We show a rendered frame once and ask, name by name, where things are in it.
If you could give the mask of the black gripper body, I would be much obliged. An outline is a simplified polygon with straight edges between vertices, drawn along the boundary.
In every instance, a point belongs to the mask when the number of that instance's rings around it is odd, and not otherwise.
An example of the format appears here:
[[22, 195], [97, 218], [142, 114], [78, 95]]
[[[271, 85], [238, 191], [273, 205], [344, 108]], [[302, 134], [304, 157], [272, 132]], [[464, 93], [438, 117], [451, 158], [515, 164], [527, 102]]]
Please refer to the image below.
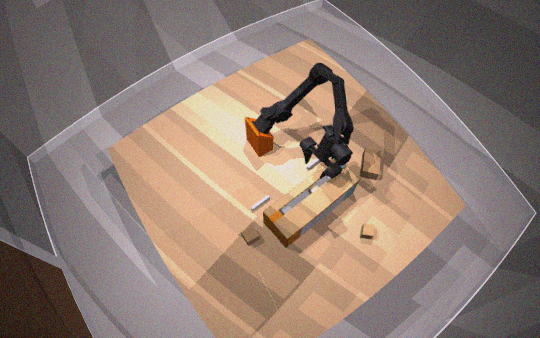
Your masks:
[[[323, 147], [321, 142], [316, 144], [317, 142], [308, 136], [300, 142], [300, 147], [307, 152], [311, 151], [321, 162], [324, 162], [328, 166], [325, 171], [331, 179], [341, 174], [342, 168], [336, 162], [332, 163], [329, 160], [332, 156], [331, 150]], [[317, 148], [314, 145], [316, 145]]]

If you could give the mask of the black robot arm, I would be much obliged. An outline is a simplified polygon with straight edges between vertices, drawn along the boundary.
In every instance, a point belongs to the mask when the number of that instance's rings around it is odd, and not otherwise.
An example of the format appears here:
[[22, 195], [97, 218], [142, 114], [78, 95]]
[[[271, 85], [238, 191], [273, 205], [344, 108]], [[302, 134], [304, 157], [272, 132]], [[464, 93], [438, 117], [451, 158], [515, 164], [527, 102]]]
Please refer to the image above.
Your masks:
[[292, 108], [300, 100], [304, 99], [316, 86], [327, 81], [332, 82], [335, 113], [333, 126], [323, 126], [326, 133], [321, 144], [326, 149], [331, 150], [332, 160], [334, 158], [338, 165], [344, 165], [353, 155], [352, 150], [347, 145], [349, 145], [354, 125], [346, 104], [344, 80], [323, 63], [315, 63], [315, 66], [309, 71], [309, 77], [301, 82], [284, 100], [276, 102], [270, 107], [262, 107], [261, 115], [252, 121], [252, 124], [259, 132], [268, 134], [275, 123], [288, 121], [293, 116]]

